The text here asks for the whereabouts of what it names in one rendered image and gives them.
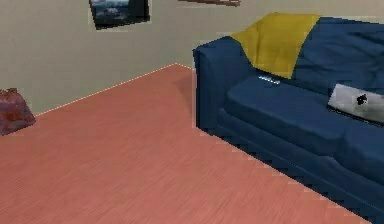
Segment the blue sofa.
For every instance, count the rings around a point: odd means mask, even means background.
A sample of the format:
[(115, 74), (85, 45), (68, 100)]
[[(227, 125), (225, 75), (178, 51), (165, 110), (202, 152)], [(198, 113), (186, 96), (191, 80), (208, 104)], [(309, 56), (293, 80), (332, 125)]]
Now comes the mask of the blue sofa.
[(384, 24), (320, 16), (290, 79), (253, 67), (231, 36), (193, 57), (198, 128), (384, 224), (384, 126), (327, 106), (336, 84), (384, 95)]

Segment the grey laptop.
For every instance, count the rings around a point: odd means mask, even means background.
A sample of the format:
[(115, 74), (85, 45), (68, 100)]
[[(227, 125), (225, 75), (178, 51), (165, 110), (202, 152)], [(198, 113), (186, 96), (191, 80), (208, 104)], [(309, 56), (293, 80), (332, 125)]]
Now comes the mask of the grey laptop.
[(384, 95), (336, 84), (327, 106), (353, 118), (384, 126)]

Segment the dark framed picture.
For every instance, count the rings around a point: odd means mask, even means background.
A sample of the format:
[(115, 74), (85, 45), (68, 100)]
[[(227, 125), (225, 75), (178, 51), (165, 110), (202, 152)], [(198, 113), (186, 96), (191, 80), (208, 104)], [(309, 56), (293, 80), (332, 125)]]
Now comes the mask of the dark framed picture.
[(97, 30), (147, 22), (149, 0), (89, 0)]

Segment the brown framed picture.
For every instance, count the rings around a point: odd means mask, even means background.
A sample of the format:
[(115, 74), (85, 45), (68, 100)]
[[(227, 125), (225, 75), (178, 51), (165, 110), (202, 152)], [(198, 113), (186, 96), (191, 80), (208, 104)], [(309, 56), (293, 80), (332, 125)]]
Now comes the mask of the brown framed picture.
[(238, 7), (240, 6), (240, 3), (241, 3), (241, 0), (178, 0), (178, 1), (224, 5), (224, 6), (233, 6), (233, 7)]

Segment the yellow blanket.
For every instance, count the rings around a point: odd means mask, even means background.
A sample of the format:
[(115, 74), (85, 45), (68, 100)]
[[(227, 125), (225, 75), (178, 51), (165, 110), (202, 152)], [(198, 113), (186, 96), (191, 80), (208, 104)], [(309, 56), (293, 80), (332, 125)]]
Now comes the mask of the yellow blanket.
[(290, 79), (302, 45), (319, 19), (318, 14), (270, 13), (231, 37), (253, 67)]

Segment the small silver remote control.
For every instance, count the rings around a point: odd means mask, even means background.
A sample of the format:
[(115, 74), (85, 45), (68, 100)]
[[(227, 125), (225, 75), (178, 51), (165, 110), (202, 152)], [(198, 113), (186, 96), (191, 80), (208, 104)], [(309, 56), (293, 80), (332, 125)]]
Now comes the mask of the small silver remote control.
[(279, 80), (277, 80), (277, 79), (273, 79), (273, 78), (271, 78), (271, 77), (267, 77), (267, 76), (259, 76), (258, 77), (259, 79), (262, 79), (262, 80), (264, 80), (264, 81), (268, 81), (268, 82), (270, 82), (270, 83), (273, 83), (273, 84), (280, 84), (280, 81)]

